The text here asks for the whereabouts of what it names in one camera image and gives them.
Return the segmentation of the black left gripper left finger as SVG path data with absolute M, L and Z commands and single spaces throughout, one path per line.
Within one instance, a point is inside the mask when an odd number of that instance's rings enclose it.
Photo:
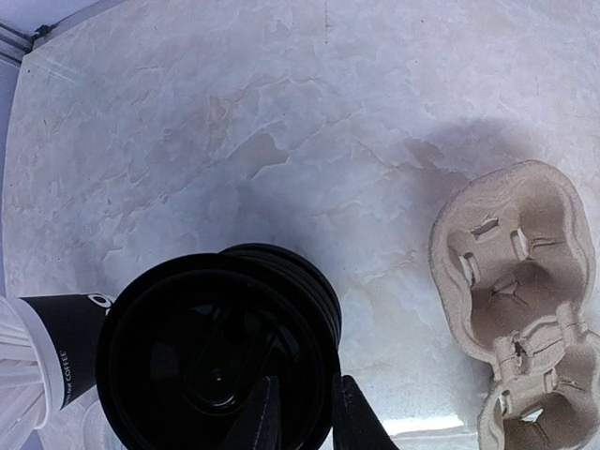
M 281 415 L 277 377 L 260 378 L 220 446 L 222 450 L 281 448 Z

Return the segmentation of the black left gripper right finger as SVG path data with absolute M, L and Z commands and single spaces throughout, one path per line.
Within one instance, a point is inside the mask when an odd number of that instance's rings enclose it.
M 339 450 L 398 450 L 355 379 L 333 380 L 333 441 Z

